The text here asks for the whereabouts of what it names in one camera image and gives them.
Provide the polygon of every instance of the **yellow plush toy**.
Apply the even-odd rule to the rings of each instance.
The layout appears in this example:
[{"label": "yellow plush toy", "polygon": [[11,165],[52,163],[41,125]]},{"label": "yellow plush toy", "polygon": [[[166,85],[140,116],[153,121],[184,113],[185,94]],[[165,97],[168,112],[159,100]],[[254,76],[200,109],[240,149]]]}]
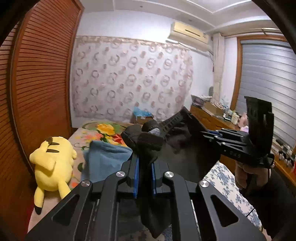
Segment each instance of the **yellow plush toy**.
[{"label": "yellow plush toy", "polygon": [[41,213],[44,190],[56,191],[63,199],[70,192],[68,182],[72,176],[73,159],[77,157],[71,143],[63,137],[51,137],[41,143],[30,155],[35,165],[37,189],[34,195],[35,211]]}]

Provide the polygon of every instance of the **beige curtain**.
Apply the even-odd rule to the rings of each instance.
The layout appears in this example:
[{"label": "beige curtain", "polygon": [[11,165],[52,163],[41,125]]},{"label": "beige curtain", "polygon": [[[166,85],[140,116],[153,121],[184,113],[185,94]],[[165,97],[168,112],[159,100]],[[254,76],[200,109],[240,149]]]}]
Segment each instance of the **beige curtain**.
[{"label": "beige curtain", "polygon": [[220,101],[221,80],[225,59],[225,39],[220,33],[213,35],[214,45],[214,93],[213,101]]},{"label": "beige curtain", "polygon": [[178,112],[192,83],[189,50],[125,38],[76,38],[71,74],[76,117],[130,120],[135,106],[158,120]]}]

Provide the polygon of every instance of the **window blind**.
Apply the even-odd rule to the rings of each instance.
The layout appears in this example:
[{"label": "window blind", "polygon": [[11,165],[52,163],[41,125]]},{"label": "window blind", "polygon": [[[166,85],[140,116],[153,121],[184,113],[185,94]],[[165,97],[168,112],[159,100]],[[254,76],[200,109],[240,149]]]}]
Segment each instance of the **window blind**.
[{"label": "window blind", "polygon": [[272,103],[274,136],[296,143],[296,55],[287,42],[242,40],[242,76],[236,110],[247,112],[244,96]]}]

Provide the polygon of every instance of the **wardrobe door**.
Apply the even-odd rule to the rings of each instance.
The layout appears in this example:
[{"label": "wardrobe door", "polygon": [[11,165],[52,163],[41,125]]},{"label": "wardrobe door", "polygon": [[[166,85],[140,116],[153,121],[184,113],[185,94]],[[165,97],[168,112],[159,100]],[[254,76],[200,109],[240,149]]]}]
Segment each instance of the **wardrobe door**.
[{"label": "wardrobe door", "polygon": [[33,170],[19,148],[9,106],[9,73],[17,30],[18,25],[0,45],[0,229],[7,232],[8,227],[23,240],[36,187]]},{"label": "wardrobe door", "polygon": [[11,78],[16,129],[28,157],[50,136],[71,135],[69,73],[83,6],[41,0],[24,18]]}]

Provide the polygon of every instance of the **triangular cutout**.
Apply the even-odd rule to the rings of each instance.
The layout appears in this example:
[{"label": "triangular cutout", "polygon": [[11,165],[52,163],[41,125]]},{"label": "triangular cutout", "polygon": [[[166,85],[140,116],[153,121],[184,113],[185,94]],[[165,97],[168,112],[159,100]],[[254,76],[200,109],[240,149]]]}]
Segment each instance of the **triangular cutout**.
[{"label": "triangular cutout", "polygon": [[70,224],[74,210],[77,206],[79,195],[73,196],[53,217],[52,220],[63,226]]},{"label": "triangular cutout", "polygon": [[239,220],[239,218],[216,195],[211,195],[211,200],[222,227],[227,227]]}]

